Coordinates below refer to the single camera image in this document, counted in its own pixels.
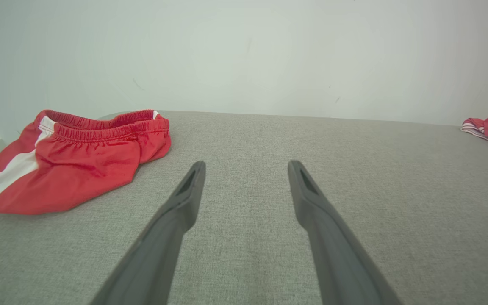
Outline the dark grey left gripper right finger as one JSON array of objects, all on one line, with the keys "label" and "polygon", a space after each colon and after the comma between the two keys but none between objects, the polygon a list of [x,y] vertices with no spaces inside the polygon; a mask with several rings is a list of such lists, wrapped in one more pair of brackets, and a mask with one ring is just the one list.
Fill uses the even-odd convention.
[{"label": "dark grey left gripper right finger", "polygon": [[293,207],[306,230],[324,305],[400,305],[401,300],[304,164],[288,163]]}]

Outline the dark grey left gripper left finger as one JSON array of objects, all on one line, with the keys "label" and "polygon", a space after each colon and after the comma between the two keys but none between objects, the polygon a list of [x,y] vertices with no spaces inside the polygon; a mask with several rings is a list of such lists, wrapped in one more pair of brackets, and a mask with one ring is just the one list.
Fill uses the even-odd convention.
[{"label": "dark grey left gripper left finger", "polygon": [[183,237],[194,226],[206,164],[192,164],[97,292],[93,305],[166,305]]}]

